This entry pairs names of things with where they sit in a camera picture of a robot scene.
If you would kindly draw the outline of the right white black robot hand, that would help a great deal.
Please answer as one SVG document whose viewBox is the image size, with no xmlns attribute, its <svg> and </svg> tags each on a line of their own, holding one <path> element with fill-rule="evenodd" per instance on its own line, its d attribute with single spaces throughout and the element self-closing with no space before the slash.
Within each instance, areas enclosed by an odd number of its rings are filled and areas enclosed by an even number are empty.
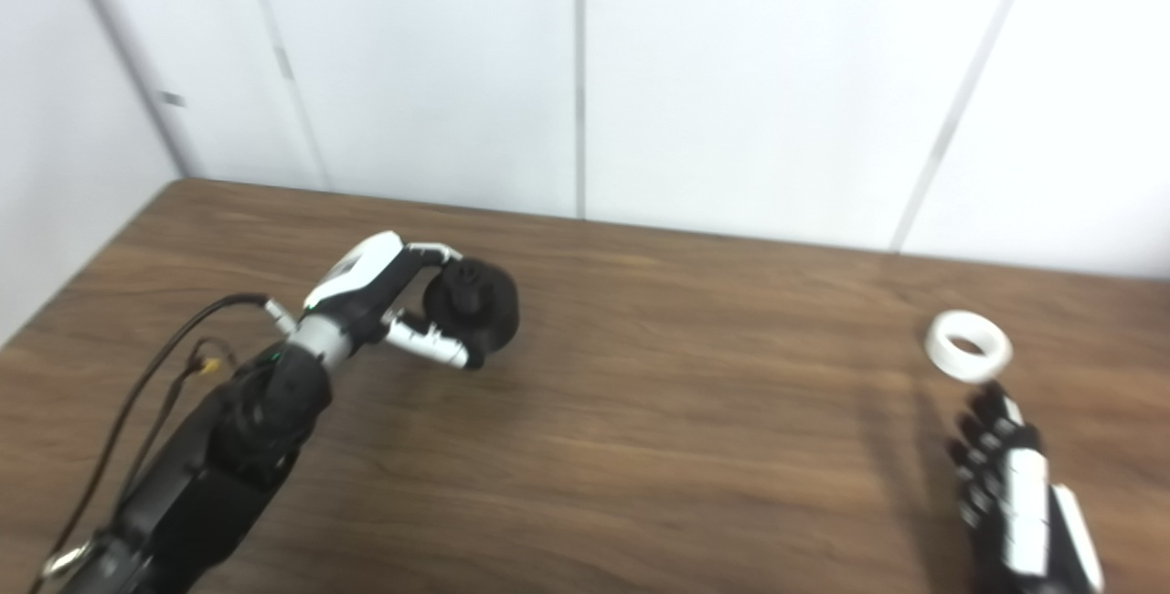
<svg viewBox="0 0 1170 594">
<path fill-rule="evenodd" d="M 1049 481 L 1041 433 L 997 381 L 976 387 L 947 449 L 973 593 L 1102 593 L 1078 495 Z"/>
</svg>

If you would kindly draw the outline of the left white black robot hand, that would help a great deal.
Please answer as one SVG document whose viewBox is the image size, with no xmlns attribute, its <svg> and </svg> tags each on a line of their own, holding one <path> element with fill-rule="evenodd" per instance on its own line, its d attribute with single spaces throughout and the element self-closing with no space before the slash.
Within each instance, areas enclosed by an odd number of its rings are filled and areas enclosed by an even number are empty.
<svg viewBox="0 0 1170 594">
<path fill-rule="evenodd" d="M 364 345 L 386 343 L 460 369 L 480 369 L 486 355 L 425 316 L 393 308 L 426 268 L 460 264 L 463 254 L 435 241 L 405 243 L 397 232 L 360 241 L 325 274 L 303 304 L 288 337 L 324 365 L 326 373 Z"/>
</svg>

